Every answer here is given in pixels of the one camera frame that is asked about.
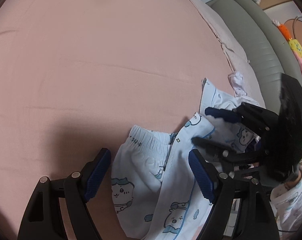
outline cartoon character print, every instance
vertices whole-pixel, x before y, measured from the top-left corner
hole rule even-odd
[[[112,200],[116,213],[132,205],[134,184],[127,178],[111,179]]]
[[[285,211],[290,211],[291,209],[293,208],[293,206],[288,206],[286,209],[285,209]]]
[[[246,146],[253,138],[254,134],[246,129],[246,128],[240,128],[237,137],[239,137],[239,142],[241,145]]]
[[[159,166],[160,170],[158,172],[158,174],[154,175],[157,179],[161,179],[163,172],[164,172],[164,167],[163,166]]]
[[[152,218],[153,218],[153,214],[146,215],[146,216],[144,217],[144,221],[145,221],[145,222],[150,222],[150,221],[152,221]]]
[[[190,125],[197,125],[201,121],[201,117],[202,115],[200,115],[199,113],[195,113],[194,116],[186,122],[184,127],[189,127]]]
[[[235,139],[233,139],[233,140],[227,140],[227,141],[225,141],[225,143],[229,144],[233,150],[236,150],[237,152],[241,152],[241,150],[235,144]]]
[[[178,233],[182,225],[188,205],[189,202],[185,202],[185,203],[173,202],[171,204],[169,209],[170,214],[167,216],[167,218],[164,221],[163,233],[173,233],[173,234]]]
[[[293,216],[296,217],[296,219],[302,214],[302,206],[299,207],[294,213]]]
[[[197,209],[193,215],[193,219],[197,219],[199,214],[199,210]]]
[[[283,218],[282,218],[283,223],[288,219],[288,217],[290,216],[290,214],[291,214],[290,211],[289,211],[289,212],[285,212],[285,213],[283,214]]]
[[[293,205],[294,203],[296,203],[296,201],[299,199],[300,195],[301,195],[302,192],[296,192],[292,198],[290,199],[287,199],[285,201],[285,203],[289,203],[289,205]]]

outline cable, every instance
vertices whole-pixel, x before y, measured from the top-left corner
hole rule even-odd
[[[295,17],[295,19],[294,19],[294,21],[293,21],[293,24],[292,24],[293,36],[294,36],[295,39],[296,39],[296,36],[295,36],[294,25],[295,25],[295,22],[296,22],[298,19],[300,19],[300,18],[302,18],[302,16],[297,16],[297,17]]]
[[[285,230],[279,230],[279,229],[278,229],[278,231],[279,232],[284,232],[284,233],[295,233],[295,232],[297,232],[297,231],[285,231]]]

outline gray sofa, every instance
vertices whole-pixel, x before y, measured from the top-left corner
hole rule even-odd
[[[207,5],[221,16],[244,48],[266,108],[278,113],[281,73],[296,78],[302,86],[300,67],[287,41],[252,0],[211,0]]]

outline mattress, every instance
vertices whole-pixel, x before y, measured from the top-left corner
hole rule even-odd
[[[65,178],[130,128],[178,131],[203,78],[227,93],[221,44],[190,0],[6,0],[0,8],[0,228],[16,239],[41,176]],[[88,209],[126,239],[110,172]],[[75,239],[61,200],[69,239]]]

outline blue trim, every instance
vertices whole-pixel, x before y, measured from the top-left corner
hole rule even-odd
[[[189,204],[188,204],[187,210],[186,210],[186,212],[185,212],[185,214],[184,214],[184,218],[183,218],[182,224],[181,224],[181,226],[180,226],[180,228],[179,228],[179,231],[177,232],[177,235],[173,238],[173,240],[175,240],[175,239],[178,237],[178,235],[179,235],[179,233],[181,232],[181,229],[182,229],[182,227],[183,227],[183,225],[184,225],[184,221],[185,221],[185,219],[186,219],[186,216],[187,216],[189,207],[190,207],[190,205],[191,205],[191,198],[192,198],[192,193],[193,193],[193,190],[194,190],[194,186],[195,186],[195,178],[194,178],[193,187],[192,187],[192,190],[191,190],[191,194],[190,194]]]
[[[213,129],[212,129],[211,132],[209,132],[207,135],[203,136],[203,138],[206,138],[207,136],[210,136],[214,131],[215,131],[215,127],[213,127]],[[180,226],[180,228],[179,228],[179,231],[177,232],[177,235],[173,238],[173,240],[175,240],[175,239],[178,237],[178,235],[179,235],[179,233],[180,233],[180,231],[181,231],[181,229],[182,229],[182,227],[183,227],[183,225],[184,225],[184,221],[185,221],[185,218],[186,218],[186,216],[187,216],[187,212],[188,212],[189,207],[190,207],[190,205],[191,205],[191,198],[192,198],[192,193],[193,193],[193,190],[194,190],[195,182],[196,182],[196,180],[195,180],[195,178],[194,178],[193,187],[192,187],[191,194],[190,194],[190,198],[189,198],[189,201],[188,201],[189,204],[188,204],[187,210],[186,210],[186,212],[185,212],[185,214],[184,214],[184,218],[183,218],[182,224],[181,224],[181,226]]]
[[[210,136],[211,134],[213,134],[215,131],[215,127],[213,127],[213,130],[211,132],[209,132],[206,136],[202,137],[203,139]]]
[[[204,139],[204,138],[206,138],[206,137],[210,136],[211,134],[213,134],[213,133],[214,133],[214,131],[215,131],[215,127],[213,127],[213,130],[212,130],[211,132],[209,132],[207,135],[203,136],[202,138]]]
[[[212,97],[211,107],[212,107],[212,104],[213,104],[213,98],[214,98],[214,96],[215,96],[216,91],[217,91],[217,88],[215,88],[214,95],[213,95],[213,97]]]

